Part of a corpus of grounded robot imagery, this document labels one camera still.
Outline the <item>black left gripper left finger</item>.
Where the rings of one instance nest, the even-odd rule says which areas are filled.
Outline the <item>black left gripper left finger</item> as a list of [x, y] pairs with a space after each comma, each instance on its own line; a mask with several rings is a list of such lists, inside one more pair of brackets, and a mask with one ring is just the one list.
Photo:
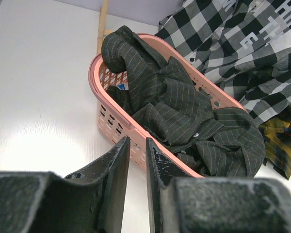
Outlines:
[[0, 171], [0, 233], [119, 233], [130, 139], [61, 178], [53, 172]]

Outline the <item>black white checked shirt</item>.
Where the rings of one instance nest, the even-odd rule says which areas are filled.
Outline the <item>black white checked shirt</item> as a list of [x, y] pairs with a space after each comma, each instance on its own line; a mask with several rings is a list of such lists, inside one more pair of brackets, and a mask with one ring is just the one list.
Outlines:
[[291, 0], [185, 0], [157, 36], [257, 124], [291, 104]]

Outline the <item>yellow green plaid shirt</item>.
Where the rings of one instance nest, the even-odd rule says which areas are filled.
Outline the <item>yellow green plaid shirt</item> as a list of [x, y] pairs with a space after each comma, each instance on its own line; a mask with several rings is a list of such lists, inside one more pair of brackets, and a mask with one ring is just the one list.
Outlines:
[[259, 125], [265, 143], [265, 159], [281, 176], [291, 176], [291, 104], [281, 113]]

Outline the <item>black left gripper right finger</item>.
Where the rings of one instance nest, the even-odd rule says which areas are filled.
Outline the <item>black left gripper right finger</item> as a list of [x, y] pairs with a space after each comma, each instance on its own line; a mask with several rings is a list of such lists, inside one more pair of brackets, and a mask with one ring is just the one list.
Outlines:
[[291, 194], [275, 179], [196, 178], [146, 139], [153, 233], [291, 233]]

